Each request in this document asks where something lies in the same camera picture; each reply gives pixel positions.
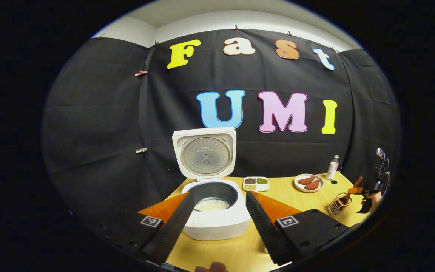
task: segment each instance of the hand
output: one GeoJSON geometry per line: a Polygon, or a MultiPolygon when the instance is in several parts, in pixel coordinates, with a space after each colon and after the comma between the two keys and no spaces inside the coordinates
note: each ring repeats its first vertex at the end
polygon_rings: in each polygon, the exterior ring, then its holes
{"type": "Polygon", "coordinates": [[[226,270],[226,266],[222,262],[213,262],[209,269],[196,266],[194,272],[229,272],[226,270]]]}
{"type": "MultiPolygon", "coordinates": [[[[366,194],[367,198],[370,198],[372,200],[372,206],[370,207],[370,212],[373,212],[376,210],[378,203],[380,202],[380,200],[382,200],[382,193],[378,192],[378,193],[367,193],[366,194]]],[[[363,198],[362,200],[362,205],[364,205],[366,198],[363,198]]]]}

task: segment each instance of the ceiling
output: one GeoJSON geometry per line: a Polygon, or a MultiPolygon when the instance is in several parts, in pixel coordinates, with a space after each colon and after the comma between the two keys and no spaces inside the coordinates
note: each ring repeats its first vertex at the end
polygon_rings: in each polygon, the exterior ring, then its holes
{"type": "Polygon", "coordinates": [[[330,22],[292,2],[284,0],[157,0],[126,16],[155,28],[193,15],[226,10],[251,10],[281,15],[326,31],[354,48],[360,45],[330,22]]]}

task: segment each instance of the white rice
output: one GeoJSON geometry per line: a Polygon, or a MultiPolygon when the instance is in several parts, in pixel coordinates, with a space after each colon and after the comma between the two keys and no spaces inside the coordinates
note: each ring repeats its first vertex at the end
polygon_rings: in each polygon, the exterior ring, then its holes
{"type": "Polygon", "coordinates": [[[199,202],[194,208],[204,212],[205,210],[224,210],[229,208],[229,206],[224,200],[210,199],[199,202]]]}

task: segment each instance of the finger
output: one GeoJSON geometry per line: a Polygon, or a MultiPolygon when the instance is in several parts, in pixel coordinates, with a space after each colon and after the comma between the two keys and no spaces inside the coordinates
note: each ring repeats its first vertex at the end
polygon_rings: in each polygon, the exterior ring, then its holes
{"type": "Polygon", "coordinates": [[[226,266],[222,262],[213,262],[209,270],[210,272],[226,272],[226,266]]]}
{"type": "Polygon", "coordinates": [[[202,267],[202,266],[196,266],[196,269],[194,272],[210,272],[209,269],[202,267]]]}

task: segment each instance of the open lid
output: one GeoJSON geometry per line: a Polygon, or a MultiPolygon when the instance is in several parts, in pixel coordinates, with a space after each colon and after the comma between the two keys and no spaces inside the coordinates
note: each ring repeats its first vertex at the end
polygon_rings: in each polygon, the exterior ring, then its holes
{"type": "Polygon", "coordinates": [[[234,170],[236,131],[232,127],[175,131],[172,142],[187,178],[220,179],[234,170]]]}

